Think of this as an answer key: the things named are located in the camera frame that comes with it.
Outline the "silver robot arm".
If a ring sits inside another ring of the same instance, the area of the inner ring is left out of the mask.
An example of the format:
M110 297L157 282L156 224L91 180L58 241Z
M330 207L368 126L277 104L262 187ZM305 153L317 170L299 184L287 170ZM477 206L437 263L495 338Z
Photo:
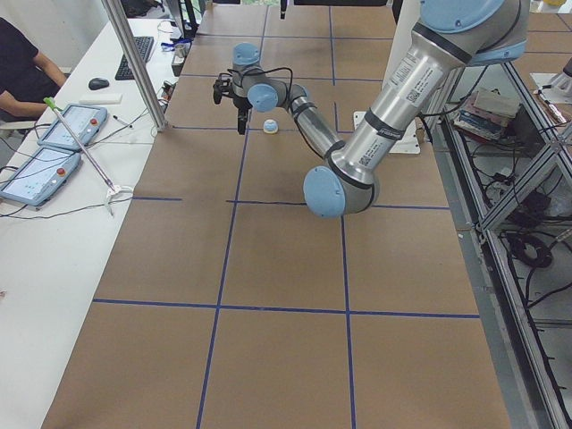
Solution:
M379 195L375 169L448 74L468 66L513 61L526 48L527 1L422 1L411 26L411 46L348 140L318 112L307 91L292 80L270 77L256 46L233 49L232 67L213 85L219 104L232 99L239 134L248 112L287 111L308 146L323 159L303 183L307 207L332 218L366 210Z

